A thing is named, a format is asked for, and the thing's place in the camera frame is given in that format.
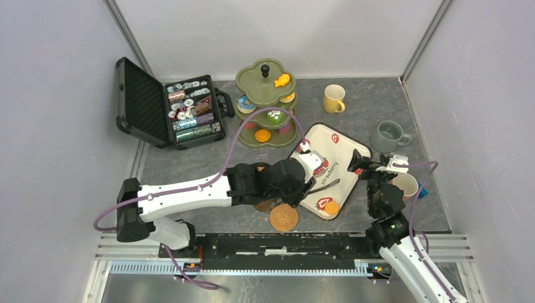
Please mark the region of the orange macaron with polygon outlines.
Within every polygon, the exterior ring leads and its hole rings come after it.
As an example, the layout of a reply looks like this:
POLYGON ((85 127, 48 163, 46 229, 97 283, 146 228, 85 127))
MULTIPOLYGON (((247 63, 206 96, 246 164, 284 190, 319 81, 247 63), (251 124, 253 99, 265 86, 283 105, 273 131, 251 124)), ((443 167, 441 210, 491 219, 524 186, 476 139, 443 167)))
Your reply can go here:
POLYGON ((260 129, 256 131, 254 134, 254 138, 256 139, 256 141, 260 143, 268 142, 271 139, 271 137, 272 137, 272 134, 267 129, 260 129))

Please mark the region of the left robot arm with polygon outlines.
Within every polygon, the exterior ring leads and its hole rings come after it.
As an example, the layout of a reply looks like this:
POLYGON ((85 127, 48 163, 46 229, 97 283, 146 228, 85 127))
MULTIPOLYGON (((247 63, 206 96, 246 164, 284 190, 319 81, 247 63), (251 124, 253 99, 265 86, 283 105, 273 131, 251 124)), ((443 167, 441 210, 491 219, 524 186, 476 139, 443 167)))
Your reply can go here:
POLYGON ((137 200, 117 210, 116 239, 126 243, 150 239, 191 257, 198 249, 193 225, 169 215, 205 207, 261 205, 269 200, 295 208, 314 186, 314 171, 323 161, 308 154, 272 165, 240 163, 222 175, 163 186, 142 186, 137 179, 128 179, 120 197, 131 194, 137 200))

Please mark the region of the small orange pastry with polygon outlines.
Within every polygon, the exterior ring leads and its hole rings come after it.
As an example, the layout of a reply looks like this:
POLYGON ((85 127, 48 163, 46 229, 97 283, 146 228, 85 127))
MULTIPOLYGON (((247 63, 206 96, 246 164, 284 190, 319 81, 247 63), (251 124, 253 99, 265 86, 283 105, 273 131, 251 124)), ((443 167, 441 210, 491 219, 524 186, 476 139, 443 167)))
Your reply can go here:
POLYGON ((288 73, 282 74, 278 79, 274 80, 276 88, 286 86, 291 81, 291 76, 288 73))

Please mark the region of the blue glazed donut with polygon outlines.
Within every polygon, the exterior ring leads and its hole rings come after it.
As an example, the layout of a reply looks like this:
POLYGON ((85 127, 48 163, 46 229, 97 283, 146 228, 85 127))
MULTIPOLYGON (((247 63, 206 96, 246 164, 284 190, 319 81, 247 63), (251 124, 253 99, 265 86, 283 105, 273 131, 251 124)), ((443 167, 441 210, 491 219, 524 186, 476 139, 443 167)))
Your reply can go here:
POLYGON ((243 114, 250 114, 254 112, 257 107, 252 104, 249 99, 244 95, 237 100, 237 109, 243 114))

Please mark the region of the green triangular cake slice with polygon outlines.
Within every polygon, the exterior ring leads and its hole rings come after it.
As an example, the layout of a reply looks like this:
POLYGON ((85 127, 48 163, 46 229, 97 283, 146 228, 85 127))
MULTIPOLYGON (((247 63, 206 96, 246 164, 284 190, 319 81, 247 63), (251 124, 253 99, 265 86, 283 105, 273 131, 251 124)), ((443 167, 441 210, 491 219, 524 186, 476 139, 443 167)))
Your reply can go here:
POLYGON ((286 113, 283 111, 283 107, 276 110, 270 110, 266 113, 266 119, 269 125, 277 125, 286 118, 286 113))

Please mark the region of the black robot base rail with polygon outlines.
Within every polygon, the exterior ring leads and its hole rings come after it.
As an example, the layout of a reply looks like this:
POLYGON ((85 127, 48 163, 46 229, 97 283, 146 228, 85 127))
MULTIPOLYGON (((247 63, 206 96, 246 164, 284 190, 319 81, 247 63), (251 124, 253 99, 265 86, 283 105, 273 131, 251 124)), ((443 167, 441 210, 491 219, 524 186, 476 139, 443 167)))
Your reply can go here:
POLYGON ((370 242, 351 233, 198 234, 175 259, 199 259, 204 270, 348 270, 380 259, 370 242))

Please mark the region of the yellow glazed donut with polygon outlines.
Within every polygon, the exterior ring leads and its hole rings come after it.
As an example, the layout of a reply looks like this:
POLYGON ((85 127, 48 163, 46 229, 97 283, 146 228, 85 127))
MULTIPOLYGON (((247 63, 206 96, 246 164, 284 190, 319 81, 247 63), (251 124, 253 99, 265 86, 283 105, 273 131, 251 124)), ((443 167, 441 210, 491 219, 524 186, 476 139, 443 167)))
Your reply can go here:
POLYGON ((284 103, 284 104, 290 103, 295 99, 295 95, 296 95, 296 93, 293 92, 289 96, 286 96, 286 97, 283 97, 283 98, 279 99, 279 101, 284 103))

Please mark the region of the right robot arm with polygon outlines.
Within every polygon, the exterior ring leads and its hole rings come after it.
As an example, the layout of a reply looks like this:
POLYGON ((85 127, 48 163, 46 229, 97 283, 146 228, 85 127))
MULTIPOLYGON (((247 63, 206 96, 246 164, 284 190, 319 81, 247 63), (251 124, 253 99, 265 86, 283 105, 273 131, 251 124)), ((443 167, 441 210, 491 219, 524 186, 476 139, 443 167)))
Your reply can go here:
POLYGON ((380 156, 378 162, 353 150, 348 172, 367 183, 367 211, 374 219, 365 231, 364 248, 382 257, 418 302, 467 302, 429 257, 415 235, 412 217, 405 217, 403 191, 391 181, 412 168, 402 155, 380 156))

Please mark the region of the purple cake slice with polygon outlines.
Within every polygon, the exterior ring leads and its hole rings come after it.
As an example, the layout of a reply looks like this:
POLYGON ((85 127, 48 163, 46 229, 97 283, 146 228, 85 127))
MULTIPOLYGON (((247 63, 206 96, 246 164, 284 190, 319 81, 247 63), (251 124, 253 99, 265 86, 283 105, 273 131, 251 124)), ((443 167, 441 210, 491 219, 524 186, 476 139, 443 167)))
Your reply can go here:
POLYGON ((278 129, 279 134, 286 134, 291 130, 291 123, 285 124, 283 127, 278 129))

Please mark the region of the metal serving tongs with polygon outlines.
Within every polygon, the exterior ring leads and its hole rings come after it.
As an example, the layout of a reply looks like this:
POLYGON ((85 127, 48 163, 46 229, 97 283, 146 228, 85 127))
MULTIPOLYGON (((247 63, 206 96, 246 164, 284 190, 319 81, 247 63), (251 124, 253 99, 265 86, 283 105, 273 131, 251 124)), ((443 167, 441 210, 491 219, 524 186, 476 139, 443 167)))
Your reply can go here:
POLYGON ((340 183, 340 180, 341 179, 335 179, 334 181, 330 182, 329 184, 323 185, 323 186, 315 188, 315 189, 311 189, 309 191, 309 194, 318 193, 318 192, 324 191, 326 189, 332 188, 332 187, 338 185, 340 183))

